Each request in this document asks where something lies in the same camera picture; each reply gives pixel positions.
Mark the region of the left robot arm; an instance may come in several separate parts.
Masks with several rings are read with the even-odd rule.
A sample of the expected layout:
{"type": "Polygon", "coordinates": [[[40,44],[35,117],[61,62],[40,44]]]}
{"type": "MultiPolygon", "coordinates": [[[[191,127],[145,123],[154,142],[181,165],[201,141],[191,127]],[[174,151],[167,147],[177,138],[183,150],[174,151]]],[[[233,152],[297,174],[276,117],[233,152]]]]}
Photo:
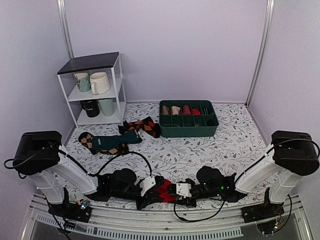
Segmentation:
{"type": "Polygon", "coordinates": [[[68,154],[61,139],[57,131],[24,133],[11,160],[11,167],[19,174],[30,177],[63,217],[70,217],[75,210],[67,200],[69,194],[57,182],[55,174],[97,202],[107,202],[110,198],[132,200],[141,210],[150,204],[165,201],[166,191],[162,188],[165,179],[162,176],[150,175],[137,181],[136,174],[128,168],[104,175],[89,173],[68,154]]]}

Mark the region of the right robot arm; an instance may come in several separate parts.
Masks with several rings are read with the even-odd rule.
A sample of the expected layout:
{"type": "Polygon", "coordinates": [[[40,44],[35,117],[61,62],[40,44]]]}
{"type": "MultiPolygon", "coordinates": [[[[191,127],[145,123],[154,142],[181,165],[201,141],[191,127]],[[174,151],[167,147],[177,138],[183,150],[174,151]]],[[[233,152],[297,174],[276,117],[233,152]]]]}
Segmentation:
{"type": "Polygon", "coordinates": [[[319,157],[320,147],[308,133],[277,130],[265,153],[242,173],[224,176],[217,168],[203,166],[196,173],[198,184],[187,178],[170,184],[166,192],[175,196],[178,204],[192,207],[196,200],[208,198],[236,203],[262,181],[279,173],[267,191],[267,200],[258,208],[262,218],[269,218],[302,177],[319,169],[319,157]]]}

